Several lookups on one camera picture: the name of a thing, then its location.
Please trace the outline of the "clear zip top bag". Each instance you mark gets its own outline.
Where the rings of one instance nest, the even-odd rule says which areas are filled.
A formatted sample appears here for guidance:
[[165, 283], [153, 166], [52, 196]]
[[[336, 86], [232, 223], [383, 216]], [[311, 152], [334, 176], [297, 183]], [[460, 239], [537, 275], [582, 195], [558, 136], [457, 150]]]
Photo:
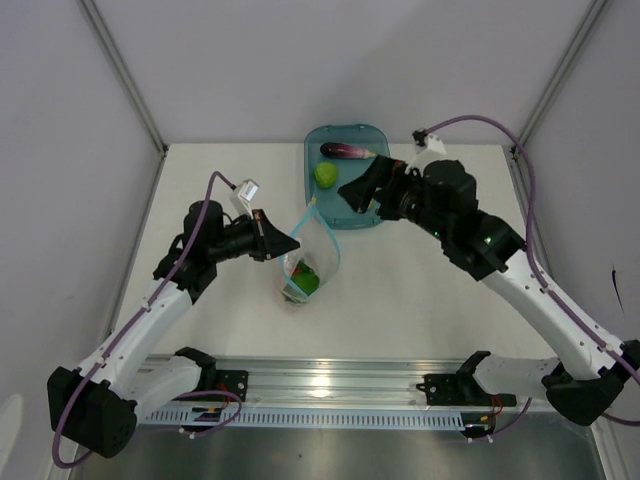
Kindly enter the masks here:
[[[287, 303], [303, 306], [310, 303], [335, 277], [341, 262], [341, 248], [333, 230], [317, 208], [316, 197], [308, 203], [304, 216], [289, 236], [298, 240], [301, 247], [279, 259], [280, 293]], [[320, 286], [312, 295], [305, 295], [293, 284], [292, 272], [295, 268], [314, 271], [320, 278]]]

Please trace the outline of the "purple toy eggplant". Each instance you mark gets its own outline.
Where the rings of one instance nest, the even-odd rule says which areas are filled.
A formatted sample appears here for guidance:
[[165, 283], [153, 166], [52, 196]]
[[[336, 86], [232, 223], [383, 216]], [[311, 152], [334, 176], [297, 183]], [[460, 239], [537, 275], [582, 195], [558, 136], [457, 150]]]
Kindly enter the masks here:
[[320, 146], [320, 153], [331, 159], [366, 160], [375, 158], [377, 154], [369, 149], [344, 143], [326, 142]]

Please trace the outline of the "green toy bell pepper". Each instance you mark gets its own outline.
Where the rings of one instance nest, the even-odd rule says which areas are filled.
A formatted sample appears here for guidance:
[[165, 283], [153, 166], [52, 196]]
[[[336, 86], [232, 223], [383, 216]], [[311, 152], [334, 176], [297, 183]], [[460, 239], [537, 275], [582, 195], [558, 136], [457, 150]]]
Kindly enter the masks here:
[[312, 295], [320, 286], [320, 278], [314, 271], [303, 271], [292, 278], [293, 284], [307, 296]]

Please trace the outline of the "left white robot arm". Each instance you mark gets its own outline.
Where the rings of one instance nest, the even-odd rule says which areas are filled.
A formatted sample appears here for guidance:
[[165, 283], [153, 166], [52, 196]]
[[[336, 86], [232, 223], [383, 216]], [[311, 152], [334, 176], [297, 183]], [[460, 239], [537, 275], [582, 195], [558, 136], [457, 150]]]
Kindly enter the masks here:
[[242, 395], [219, 387], [215, 358], [195, 348], [177, 350], [164, 366], [145, 375], [139, 369], [214, 282], [220, 263], [242, 256], [264, 262], [299, 246], [261, 209], [226, 223], [218, 202], [193, 203], [182, 233], [154, 270], [138, 310], [76, 368], [58, 367], [50, 375], [47, 396], [55, 465], [63, 469], [76, 465], [62, 460], [62, 439], [89, 453], [114, 457], [141, 420], [174, 400], [209, 398], [242, 404]]

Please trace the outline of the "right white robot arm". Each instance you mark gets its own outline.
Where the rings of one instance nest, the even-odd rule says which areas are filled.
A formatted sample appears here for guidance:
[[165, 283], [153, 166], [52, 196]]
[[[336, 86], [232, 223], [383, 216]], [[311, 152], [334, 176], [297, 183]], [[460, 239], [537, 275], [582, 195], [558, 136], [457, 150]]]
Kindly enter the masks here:
[[338, 193], [357, 213], [377, 202], [382, 219], [407, 220], [431, 234], [453, 265], [502, 297], [552, 348], [548, 359], [474, 353], [454, 376], [464, 402], [477, 405], [498, 394], [541, 399], [565, 419], [589, 426], [637, 375], [638, 341], [622, 341], [590, 319], [581, 329], [577, 306], [528, 258], [524, 239], [479, 209], [476, 180], [459, 161], [418, 169], [378, 156]]

